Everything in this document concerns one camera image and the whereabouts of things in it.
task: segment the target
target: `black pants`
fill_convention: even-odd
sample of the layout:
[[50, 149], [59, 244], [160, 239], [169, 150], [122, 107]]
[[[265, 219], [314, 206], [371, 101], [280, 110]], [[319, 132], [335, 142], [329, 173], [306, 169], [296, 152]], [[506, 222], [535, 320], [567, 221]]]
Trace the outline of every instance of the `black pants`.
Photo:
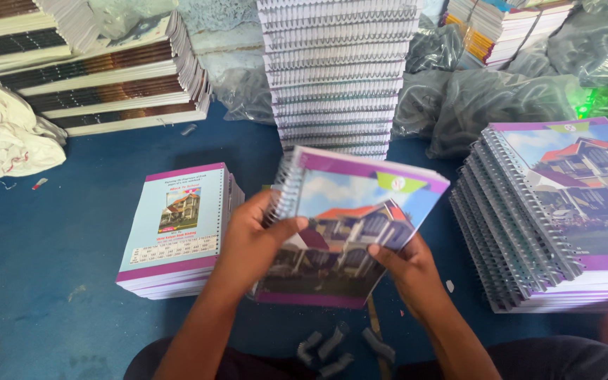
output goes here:
[[[172, 338], [164, 338], [140, 351], [123, 380], [150, 380]], [[511, 341], [487, 349], [504, 380], [608, 380], [608, 346], [580, 337], [557, 336]], [[226, 348], [217, 380], [315, 379], [316, 372], [299, 360], [273, 359]], [[403, 365], [398, 380], [439, 380], [436, 361]]]

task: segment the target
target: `blue carpet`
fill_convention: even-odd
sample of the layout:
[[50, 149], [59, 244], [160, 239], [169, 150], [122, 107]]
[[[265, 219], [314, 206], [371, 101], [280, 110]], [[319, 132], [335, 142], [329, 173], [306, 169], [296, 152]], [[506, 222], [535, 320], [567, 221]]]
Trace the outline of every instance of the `blue carpet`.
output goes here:
[[[114, 283], [146, 175], [224, 161], [247, 195], [272, 183], [282, 155], [275, 127], [226, 122], [213, 103], [187, 137], [186, 125], [71, 138], [63, 165], [0, 184], [0, 379], [120, 379], [148, 343], [175, 333], [193, 297], [151, 301]], [[426, 143], [391, 143], [388, 159], [435, 169], [454, 181], [461, 161], [428, 160]], [[48, 182], [31, 190], [39, 178]], [[449, 204], [421, 228], [443, 281], [485, 345], [553, 334], [596, 337], [598, 315], [494, 315], [482, 297]], [[405, 311], [389, 278], [374, 292], [384, 340], [399, 364], [433, 359], [424, 330]], [[241, 302], [230, 345], [252, 354], [292, 356], [312, 331], [352, 330], [341, 352], [356, 361], [340, 376], [377, 379], [361, 341], [367, 310]]]

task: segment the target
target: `person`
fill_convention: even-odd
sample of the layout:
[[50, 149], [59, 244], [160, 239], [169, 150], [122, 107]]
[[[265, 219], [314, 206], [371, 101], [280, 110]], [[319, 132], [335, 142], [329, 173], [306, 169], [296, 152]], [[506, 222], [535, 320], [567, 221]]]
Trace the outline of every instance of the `person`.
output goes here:
[[[232, 213], [215, 269], [182, 327], [174, 338], [142, 350], [126, 370], [125, 380], [316, 378], [317, 373], [297, 359], [264, 358], [226, 347], [241, 297], [264, 276], [283, 242], [308, 225], [306, 218], [297, 217], [265, 229], [263, 217], [270, 198], [271, 190], [262, 191]], [[506, 380], [608, 380], [608, 346], [582, 338], [511, 342], [488, 353], [450, 300], [419, 233], [400, 254], [377, 245], [367, 251], [391, 273], [407, 309], [426, 329], [437, 358], [399, 367], [399, 379], [496, 380], [502, 372]], [[583, 364], [579, 353], [584, 350], [594, 359], [580, 368], [574, 363]], [[531, 355], [542, 353], [550, 357], [535, 362]], [[561, 360], [565, 355], [569, 360]], [[574, 376], [563, 376], [567, 372]]]

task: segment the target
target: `white cloth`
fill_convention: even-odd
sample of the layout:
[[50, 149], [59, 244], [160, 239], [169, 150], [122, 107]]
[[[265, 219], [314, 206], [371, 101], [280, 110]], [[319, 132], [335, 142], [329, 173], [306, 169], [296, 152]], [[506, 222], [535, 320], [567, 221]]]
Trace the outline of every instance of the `white cloth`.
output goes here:
[[65, 161], [67, 133], [34, 115], [21, 97], [0, 85], [0, 177], [33, 175]]

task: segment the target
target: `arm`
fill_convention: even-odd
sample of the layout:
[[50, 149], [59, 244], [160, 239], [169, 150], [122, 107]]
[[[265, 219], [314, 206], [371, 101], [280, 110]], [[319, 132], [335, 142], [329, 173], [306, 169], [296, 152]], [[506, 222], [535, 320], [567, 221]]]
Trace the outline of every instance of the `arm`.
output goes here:
[[501, 380], [492, 359], [444, 290], [419, 233], [399, 257], [372, 244], [367, 251], [390, 272], [407, 309], [426, 329], [446, 380]]
[[236, 307], [274, 261], [285, 240], [308, 225], [306, 218], [261, 226], [271, 191], [255, 195], [232, 214], [220, 257], [180, 331], [175, 335], [155, 380], [215, 379], [224, 354]]

